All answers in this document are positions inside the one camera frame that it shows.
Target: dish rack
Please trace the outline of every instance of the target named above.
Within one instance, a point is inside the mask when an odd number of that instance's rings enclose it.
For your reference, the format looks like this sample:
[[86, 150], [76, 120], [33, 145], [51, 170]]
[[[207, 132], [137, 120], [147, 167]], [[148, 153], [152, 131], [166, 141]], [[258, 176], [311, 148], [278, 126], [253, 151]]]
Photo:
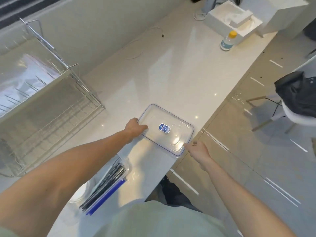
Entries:
[[0, 50], [0, 175], [6, 177], [48, 159], [104, 108], [73, 71], [76, 64], [67, 65], [44, 39], [40, 21], [21, 21], [23, 41]]

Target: tiled floor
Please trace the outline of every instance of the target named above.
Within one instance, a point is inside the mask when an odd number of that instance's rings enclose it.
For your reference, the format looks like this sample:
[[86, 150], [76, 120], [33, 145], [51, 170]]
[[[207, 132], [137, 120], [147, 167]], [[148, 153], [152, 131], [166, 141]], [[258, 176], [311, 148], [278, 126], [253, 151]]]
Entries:
[[[284, 134], [291, 124], [285, 117], [252, 132], [253, 127], [271, 117], [276, 105], [267, 100], [254, 101], [251, 105], [245, 99], [265, 95], [277, 79], [304, 63], [305, 55], [315, 47], [316, 43], [303, 35], [294, 41], [277, 35], [195, 137], [207, 145], [220, 166], [272, 208], [298, 236], [316, 233], [316, 158], [310, 141], [312, 135], [316, 136], [316, 129], [298, 127]], [[223, 220], [232, 236], [239, 236], [207, 173], [188, 153], [175, 163], [167, 176], [194, 206]], [[266, 177], [301, 204], [294, 201], [297, 207], [287, 200], [264, 181]]]

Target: bottle label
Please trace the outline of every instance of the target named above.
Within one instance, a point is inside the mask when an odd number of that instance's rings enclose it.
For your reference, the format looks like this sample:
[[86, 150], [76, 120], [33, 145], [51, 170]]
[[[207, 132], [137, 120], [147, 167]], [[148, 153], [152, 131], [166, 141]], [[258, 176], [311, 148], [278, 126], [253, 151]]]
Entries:
[[222, 40], [221, 47], [223, 49], [229, 50], [229, 49], [231, 49], [233, 47], [233, 45], [229, 45], [229, 44], [225, 43], [224, 40]]
[[159, 130], [168, 134], [170, 132], [170, 127], [165, 124], [160, 124]]

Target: forearm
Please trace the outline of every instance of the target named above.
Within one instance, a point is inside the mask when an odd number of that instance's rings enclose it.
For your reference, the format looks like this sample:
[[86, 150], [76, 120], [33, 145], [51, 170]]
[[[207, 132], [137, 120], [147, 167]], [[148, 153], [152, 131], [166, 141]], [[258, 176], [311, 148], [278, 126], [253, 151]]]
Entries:
[[130, 141], [128, 131], [65, 151], [0, 195], [0, 225], [20, 236], [45, 236], [74, 192]]
[[244, 237], [295, 236], [269, 207], [231, 178], [213, 159], [206, 160], [205, 169]]

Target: kitchen counter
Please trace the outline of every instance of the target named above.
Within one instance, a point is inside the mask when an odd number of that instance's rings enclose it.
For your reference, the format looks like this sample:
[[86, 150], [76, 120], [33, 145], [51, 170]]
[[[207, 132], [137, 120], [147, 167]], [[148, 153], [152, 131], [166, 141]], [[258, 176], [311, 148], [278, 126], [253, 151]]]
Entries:
[[[59, 152], [122, 130], [151, 103], [191, 123], [194, 136], [200, 131], [276, 35], [252, 35], [230, 51], [222, 51], [219, 44], [223, 38], [193, 19], [201, 5], [183, 3], [155, 25], [161, 29], [148, 29], [139, 41], [85, 76], [106, 110]], [[93, 236], [122, 206], [143, 202], [176, 161], [175, 156], [144, 137], [126, 145], [119, 155], [131, 164], [127, 182], [92, 216], [70, 224], [62, 213], [49, 236]]]

